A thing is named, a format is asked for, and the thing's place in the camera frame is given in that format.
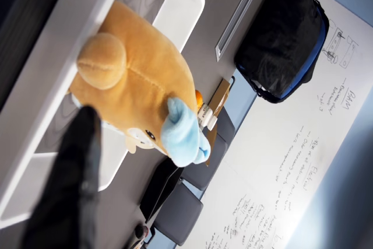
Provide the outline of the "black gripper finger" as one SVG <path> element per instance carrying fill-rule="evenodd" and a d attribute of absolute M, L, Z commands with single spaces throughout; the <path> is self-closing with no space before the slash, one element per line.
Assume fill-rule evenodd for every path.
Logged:
<path fill-rule="evenodd" d="M 101 119 L 82 107 L 66 130 L 22 248 L 95 248 Z"/>

